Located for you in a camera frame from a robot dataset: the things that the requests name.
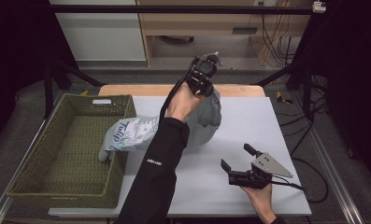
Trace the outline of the wooden desk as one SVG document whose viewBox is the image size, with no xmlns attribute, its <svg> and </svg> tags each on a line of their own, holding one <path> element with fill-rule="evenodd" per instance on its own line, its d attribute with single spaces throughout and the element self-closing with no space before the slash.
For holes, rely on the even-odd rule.
<svg viewBox="0 0 371 224">
<path fill-rule="evenodd" d="M 136 0 L 139 6 L 310 7 L 312 0 Z M 308 15 L 153 14 L 139 15 L 146 36 L 247 35 L 260 65 L 276 60 L 282 36 L 300 37 Z"/>
</svg>

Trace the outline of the black metal stand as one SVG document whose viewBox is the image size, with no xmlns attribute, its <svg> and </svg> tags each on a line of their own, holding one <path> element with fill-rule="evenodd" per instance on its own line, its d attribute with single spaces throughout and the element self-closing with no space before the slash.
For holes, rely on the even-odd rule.
<svg viewBox="0 0 371 224">
<path fill-rule="evenodd" d="M 312 73 L 308 63 L 302 61 L 291 63 L 290 65 L 287 65 L 284 68 L 278 70 L 273 75 L 256 82 L 255 85 L 264 87 L 270 82 L 278 79 L 279 77 L 283 77 L 284 75 L 290 76 L 286 83 L 286 88 L 288 91 L 295 91 L 300 85 L 303 85 L 302 110 L 308 119 L 313 119 L 310 109 Z"/>
<path fill-rule="evenodd" d="M 64 74 L 51 74 L 50 69 L 59 67 L 64 70 Z M 70 66 L 62 61 L 53 61 L 46 63 L 43 68 L 44 88 L 45 88 L 45 119 L 49 117 L 53 110 L 53 92 L 52 80 L 54 79 L 61 90 L 68 90 L 72 82 L 69 80 L 67 73 L 75 75 L 80 79 L 90 83 L 95 87 L 103 87 L 104 83 L 82 73 L 78 68 Z"/>
</svg>

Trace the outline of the white cabinet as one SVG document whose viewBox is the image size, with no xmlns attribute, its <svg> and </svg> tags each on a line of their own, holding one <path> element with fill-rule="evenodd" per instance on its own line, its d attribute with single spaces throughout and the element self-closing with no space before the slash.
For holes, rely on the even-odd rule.
<svg viewBox="0 0 371 224">
<path fill-rule="evenodd" d="M 145 61 L 136 13 L 57 13 L 78 62 Z"/>
</svg>

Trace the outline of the black horizontal bar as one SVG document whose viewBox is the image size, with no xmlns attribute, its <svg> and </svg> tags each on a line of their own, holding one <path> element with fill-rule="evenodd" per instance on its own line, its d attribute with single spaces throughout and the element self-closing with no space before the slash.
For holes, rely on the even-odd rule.
<svg viewBox="0 0 371 224">
<path fill-rule="evenodd" d="M 103 6 L 51 5 L 54 13 L 164 13 L 164 14 L 262 14 L 311 15 L 312 7 L 226 7 L 226 6 Z"/>
</svg>

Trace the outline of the green woven basket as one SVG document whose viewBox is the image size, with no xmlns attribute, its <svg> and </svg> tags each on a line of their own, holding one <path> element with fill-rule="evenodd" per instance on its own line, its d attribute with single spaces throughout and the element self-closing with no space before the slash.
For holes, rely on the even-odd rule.
<svg viewBox="0 0 371 224">
<path fill-rule="evenodd" d="M 112 104 L 94 105 L 94 99 Z M 99 161 L 98 153 L 107 130 L 135 115 L 130 95 L 64 95 L 7 196 L 36 207 L 116 207 L 127 154 L 115 152 L 111 160 Z"/>
</svg>

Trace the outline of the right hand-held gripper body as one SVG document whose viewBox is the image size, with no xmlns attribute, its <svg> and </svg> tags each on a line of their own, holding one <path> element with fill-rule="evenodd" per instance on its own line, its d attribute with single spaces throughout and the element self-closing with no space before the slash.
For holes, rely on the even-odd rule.
<svg viewBox="0 0 371 224">
<path fill-rule="evenodd" d="M 263 189 L 272 182 L 274 175 L 292 178 L 293 174 L 268 153 L 257 153 L 248 171 L 234 171 L 227 166 L 230 185 Z"/>
</svg>

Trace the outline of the aluminium rail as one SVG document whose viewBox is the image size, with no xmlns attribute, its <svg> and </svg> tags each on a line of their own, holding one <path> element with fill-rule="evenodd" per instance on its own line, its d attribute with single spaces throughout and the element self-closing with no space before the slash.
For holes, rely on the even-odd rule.
<svg viewBox="0 0 371 224">
<path fill-rule="evenodd" d="M 19 171 L 30 146 L 40 133 L 45 120 L 10 120 L 0 133 L 0 223 L 12 200 L 6 196 L 13 176 Z"/>
<path fill-rule="evenodd" d="M 307 132 L 304 136 L 309 135 L 311 138 L 312 148 L 315 151 L 318 162 L 321 165 L 325 180 L 327 181 L 331 192 L 339 204 L 347 224 L 364 224 L 364 220 L 357 208 L 355 202 L 352 200 L 348 188 L 345 185 L 343 178 L 340 176 L 337 168 L 335 167 L 328 151 L 326 150 L 323 142 L 314 127 L 315 115 L 322 109 L 326 109 L 328 105 L 324 103 L 323 98 L 320 97 L 310 104 L 313 119 L 308 119 L 302 110 L 303 97 L 298 92 L 291 91 L 296 108 L 303 113 L 302 120 L 307 125 Z"/>
</svg>

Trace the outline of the grey table mat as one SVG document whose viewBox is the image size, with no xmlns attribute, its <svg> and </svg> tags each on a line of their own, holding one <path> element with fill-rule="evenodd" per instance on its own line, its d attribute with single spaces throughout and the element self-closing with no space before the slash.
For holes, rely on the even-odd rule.
<svg viewBox="0 0 371 224">
<path fill-rule="evenodd" d="M 164 96 L 135 96 L 137 115 L 156 115 L 164 99 Z M 222 97 L 221 116 L 221 126 L 207 144 L 184 150 L 176 170 L 178 178 L 169 217 L 253 216 L 255 212 L 247 195 L 240 187 L 228 184 L 228 176 L 221 168 L 221 159 L 224 159 L 233 170 L 250 169 L 254 157 L 243 149 L 245 143 L 267 152 L 293 174 L 290 183 L 301 185 L 269 98 Z M 144 152 L 128 154 L 121 195 L 115 209 L 51 208 L 49 215 L 116 217 L 143 157 Z M 272 201 L 278 215 L 311 215 L 302 190 L 274 185 Z"/>
</svg>

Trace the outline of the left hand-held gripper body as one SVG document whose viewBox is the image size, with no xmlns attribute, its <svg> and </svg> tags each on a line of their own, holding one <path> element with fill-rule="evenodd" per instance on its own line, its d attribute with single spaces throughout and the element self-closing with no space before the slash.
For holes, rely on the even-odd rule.
<svg viewBox="0 0 371 224">
<path fill-rule="evenodd" d="M 186 82 L 191 88 L 210 88 L 212 83 L 209 79 L 216 74 L 217 66 L 221 66 L 217 51 L 202 57 L 196 56 L 186 73 Z"/>
</svg>

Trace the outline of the grey printed t-shirt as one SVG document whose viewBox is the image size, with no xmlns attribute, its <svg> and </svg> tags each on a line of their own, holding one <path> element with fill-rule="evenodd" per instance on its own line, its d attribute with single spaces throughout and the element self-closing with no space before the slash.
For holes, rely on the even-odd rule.
<svg viewBox="0 0 371 224">
<path fill-rule="evenodd" d="M 217 90 L 186 118 L 190 134 L 188 147 L 206 144 L 221 126 L 221 96 Z M 114 152 L 146 151 L 158 131 L 159 117 L 136 116 L 119 119 L 106 134 L 98 153 L 99 161 L 112 159 Z"/>
</svg>

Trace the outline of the person's right hand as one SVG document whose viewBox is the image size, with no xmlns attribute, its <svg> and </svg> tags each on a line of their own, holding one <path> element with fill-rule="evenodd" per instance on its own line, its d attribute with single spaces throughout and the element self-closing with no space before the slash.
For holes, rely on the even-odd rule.
<svg viewBox="0 0 371 224">
<path fill-rule="evenodd" d="M 248 195 L 251 206 L 263 224 L 272 224 L 277 216 L 272 208 L 272 185 L 268 184 L 263 189 L 242 187 Z"/>
</svg>

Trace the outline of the person's left hand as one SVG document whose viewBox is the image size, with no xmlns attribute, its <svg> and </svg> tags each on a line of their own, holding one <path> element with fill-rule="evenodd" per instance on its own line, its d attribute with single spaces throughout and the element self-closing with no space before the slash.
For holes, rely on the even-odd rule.
<svg viewBox="0 0 371 224">
<path fill-rule="evenodd" d="M 172 98 L 165 116 L 184 121 L 205 100 L 206 97 L 203 95 L 194 95 L 184 82 Z"/>
</svg>

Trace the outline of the black curtain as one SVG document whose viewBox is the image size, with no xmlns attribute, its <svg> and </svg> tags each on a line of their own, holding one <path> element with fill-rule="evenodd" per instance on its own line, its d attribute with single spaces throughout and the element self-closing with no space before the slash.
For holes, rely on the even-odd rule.
<svg viewBox="0 0 371 224">
<path fill-rule="evenodd" d="M 309 20 L 312 73 L 328 81 L 327 102 L 355 156 L 371 174 L 371 0 L 321 0 Z"/>
<path fill-rule="evenodd" d="M 71 86 L 64 69 L 75 58 L 56 15 L 37 6 L 50 0 L 0 0 L 0 133 L 15 107 L 17 91 L 44 79 L 44 71 L 62 89 Z"/>
</svg>

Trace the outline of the white clamp device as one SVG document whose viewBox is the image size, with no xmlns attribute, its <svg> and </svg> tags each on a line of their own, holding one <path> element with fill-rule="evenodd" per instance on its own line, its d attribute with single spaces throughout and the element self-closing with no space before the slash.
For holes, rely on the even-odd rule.
<svg viewBox="0 0 371 224">
<path fill-rule="evenodd" d="M 324 13 L 326 11 L 326 5 L 321 1 L 314 1 L 312 4 L 312 11 L 314 13 Z"/>
</svg>

